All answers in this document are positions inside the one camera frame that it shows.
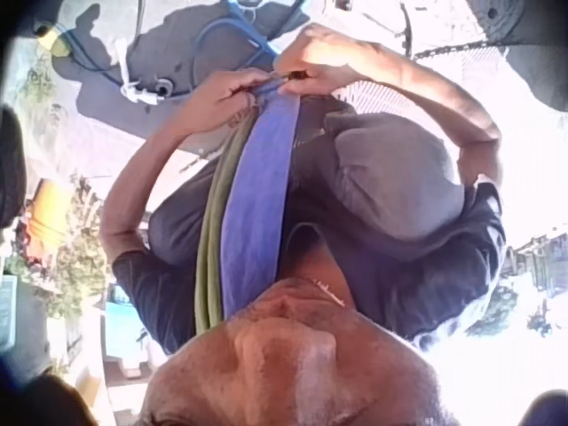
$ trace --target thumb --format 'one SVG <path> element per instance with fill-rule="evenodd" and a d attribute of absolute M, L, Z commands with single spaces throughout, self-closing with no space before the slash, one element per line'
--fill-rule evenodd
<path fill-rule="evenodd" d="M 247 91 L 239 91 L 230 98 L 223 99 L 219 106 L 223 115 L 233 116 L 256 105 L 255 95 Z"/>
<path fill-rule="evenodd" d="M 327 95 L 329 91 L 315 78 L 304 78 L 285 82 L 279 87 L 278 93 L 280 95 Z"/>

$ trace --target yellow object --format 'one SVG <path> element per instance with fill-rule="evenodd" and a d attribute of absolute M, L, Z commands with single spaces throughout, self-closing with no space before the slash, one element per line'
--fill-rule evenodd
<path fill-rule="evenodd" d="M 42 24 L 36 29 L 36 34 L 37 41 L 50 51 L 51 55 L 61 58 L 71 54 L 71 48 L 61 36 L 61 31 L 55 27 Z"/>
<path fill-rule="evenodd" d="M 67 211 L 73 198 L 71 185 L 43 179 L 35 195 L 28 233 L 49 253 L 55 253 L 67 235 Z"/>

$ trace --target nose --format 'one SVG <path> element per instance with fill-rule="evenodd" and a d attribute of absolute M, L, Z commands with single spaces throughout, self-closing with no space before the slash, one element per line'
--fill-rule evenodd
<path fill-rule="evenodd" d="M 317 424 L 334 389 L 335 345 L 333 335 L 290 319 L 250 325 L 235 340 L 248 424 Z"/>

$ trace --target hose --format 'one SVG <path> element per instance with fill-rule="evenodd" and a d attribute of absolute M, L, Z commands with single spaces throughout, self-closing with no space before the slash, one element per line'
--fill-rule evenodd
<path fill-rule="evenodd" d="M 302 7 L 308 0 L 295 0 L 295 2 L 291 6 L 290 13 L 285 18 L 284 23 L 279 27 L 275 28 L 271 33 L 264 37 L 256 28 L 254 28 L 249 20 L 246 18 L 245 14 L 243 13 L 241 7 L 245 10 L 252 10 L 254 11 L 258 8 L 261 4 L 263 4 L 266 0 L 261 0 L 259 4 L 255 7 L 247 7 L 241 6 L 238 0 L 224 0 L 227 3 L 229 8 L 229 17 L 227 18 L 220 18 L 218 20 L 213 20 L 208 25 L 205 26 L 201 30 L 201 32 L 197 35 L 196 39 L 193 42 L 192 46 L 192 56 L 191 56 L 191 63 L 190 63 L 190 75 L 189 75 L 189 90 L 187 91 L 175 91 L 171 93 L 166 99 L 170 100 L 177 100 L 183 99 L 187 97 L 196 87 L 197 87 L 197 72 L 195 66 L 195 58 L 199 54 L 203 40 L 205 37 L 213 30 L 219 29 L 221 27 L 229 27 L 234 28 L 240 31 L 245 35 L 249 43 L 257 46 L 256 52 L 248 59 L 246 59 L 243 63 L 241 63 L 236 69 L 241 69 L 244 67 L 248 67 L 252 64 L 255 60 L 260 58 L 263 54 L 268 54 L 271 57 L 275 58 L 277 56 L 276 51 L 271 47 L 269 42 L 286 32 L 288 26 L 292 22 L 294 22 L 298 15 L 302 12 Z M 144 12 L 146 8 L 146 0 L 138 0 L 138 16 L 136 22 L 136 30 L 135 35 L 132 41 L 132 45 L 127 53 L 127 58 L 132 54 L 134 49 L 136 48 L 140 36 L 140 32 L 142 29 L 142 21 L 144 18 Z M 91 55 L 85 50 L 84 46 L 81 42 L 77 39 L 77 37 L 69 30 L 67 30 L 63 25 L 59 23 L 53 24 L 53 26 L 61 33 L 61 37 L 65 39 L 69 47 L 71 48 L 71 59 L 74 61 L 76 65 L 85 69 L 86 71 L 92 73 L 98 73 L 104 76 L 110 83 L 116 85 L 117 87 L 122 87 L 122 82 L 118 79 L 114 78 L 109 71 L 116 68 L 117 64 L 114 64 L 110 67 L 101 67 L 97 62 L 91 57 Z M 76 53 L 79 52 L 81 54 L 81 59 L 77 58 Z"/>

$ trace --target chain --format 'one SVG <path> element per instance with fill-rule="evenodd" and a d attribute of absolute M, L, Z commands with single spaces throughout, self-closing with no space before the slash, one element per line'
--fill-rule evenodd
<path fill-rule="evenodd" d="M 484 49 L 489 47 L 513 47 L 513 46 L 542 46 L 542 44 L 538 43 L 524 43 L 524 42 L 487 42 L 487 41 L 480 41 L 474 43 L 466 43 L 466 44 L 459 44 L 456 46 L 443 46 L 438 47 L 436 49 L 429 49 L 427 51 L 421 51 L 413 55 L 412 59 L 424 59 L 424 58 L 432 58 L 434 56 L 439 55 L 446 55 L 447 53 L 455 53 L 458 51 L 472 51 L 474 49 Z"/>

